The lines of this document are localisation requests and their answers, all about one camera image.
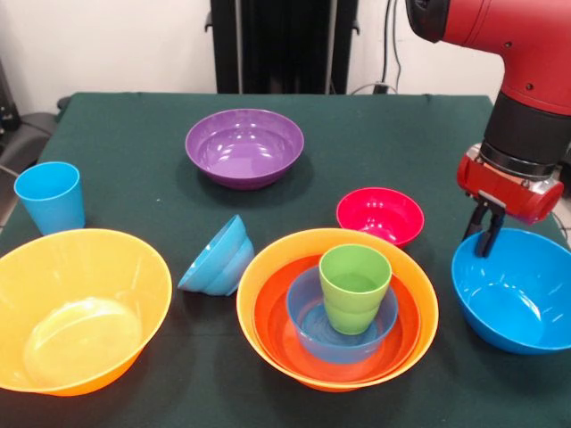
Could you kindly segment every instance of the green tablecloth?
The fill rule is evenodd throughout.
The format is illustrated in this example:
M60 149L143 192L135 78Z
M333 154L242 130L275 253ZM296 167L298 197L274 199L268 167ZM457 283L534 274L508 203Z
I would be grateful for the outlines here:
M306 137L293 169L257 192L214 185L185 154L197 120L236 107L284 113ZM569 354L526 358L491 348L465 324L453 294L451 257L474 208L456 185L456 168L480 141L490 111L486 98L469 96L74 96L42 161L77 165L88 225L143 238L167 260L175 283L233 214L260 251L292 232L335 226L335 206L352 189L389 186L426 213L425 230L407 251L433 281L441 321L431 349L406 374L330 394L255 354L234 297L175 292L160 332L116 383L70 399L0 391L0 426L570 426ZM552 220L534 230L563 242ZM36 237L19 205L0 253Z

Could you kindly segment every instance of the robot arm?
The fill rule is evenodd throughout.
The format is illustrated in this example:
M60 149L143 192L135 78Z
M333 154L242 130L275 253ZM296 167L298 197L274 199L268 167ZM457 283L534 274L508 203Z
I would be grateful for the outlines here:
M418 36L498 54L505 64L484 140L457 173L478 202L465 237L492 211L477 250L486 256L504 213L533 224L563 192L553 172L571 142L571 2L407 0L407 12Z

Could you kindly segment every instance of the yellow bowl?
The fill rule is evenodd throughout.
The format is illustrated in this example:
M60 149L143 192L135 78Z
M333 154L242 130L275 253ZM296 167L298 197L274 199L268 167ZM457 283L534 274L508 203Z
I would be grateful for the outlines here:
M123 375L169 310L161 255L140 239L79 229L0 259L0 388L71 396Z
M255 332L254 306L261 287L283 266L304 257L323 254L344 243L368 245L382 252L390 261L393 272L407 286L421 314L420 336L407 359L394 371L365 383L318 382L276 363L263 349ZM404 251L375 236L349 229L311 229L286 236L260 252L245 270L236 298L238 320L248 342L260 356L280 372L322 391L351 391L383 383L414 366L426 353L438 326L438 302L430 280L420 266Z

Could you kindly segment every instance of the upside-down blue bowl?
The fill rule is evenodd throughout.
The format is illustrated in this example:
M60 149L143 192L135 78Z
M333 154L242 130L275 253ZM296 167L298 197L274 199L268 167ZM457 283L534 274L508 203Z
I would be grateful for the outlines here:
M488 258L479 258L479 236L459 246L451 267L476 333L516 354L571 348L571 252L543 236L502 229Z
M253 246L240 216L232 217L204 247L178 283L178 289L229 296L253 259Z

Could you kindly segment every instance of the orange bowl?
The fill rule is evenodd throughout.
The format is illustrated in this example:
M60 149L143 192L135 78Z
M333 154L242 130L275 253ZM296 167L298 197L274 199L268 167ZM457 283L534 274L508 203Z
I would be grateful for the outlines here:
M140 239L78 229L0 259L0 388L86 394L135 362L169 310L161 255Z
M359 243L381 251L391 262L393 272L407 286L420 311L420 336L412 352L392 372L367 382L337 383L316 380L282 367L268 354L256 335L254 310L264 284L279 269L309 256L318 256L336 245ZM426 353L438 326L438 302L430 280L405 252L375 236L348 229L311 229L279 239L261 251L245 270L236 297L238 320L254 350L280 372L311 388L322 391L351 391L393 379L413 367Z
M391 287L399 315L381 346L367 359L332 364L313 357L299 342L288 316L286 295L295 278L319 263L320 256L299 259L279 269L262 287L254 309L256 335L262 348L283 368L315 381L363 383L392 372L410 355L420 334L420 314L408 288L393 276Z

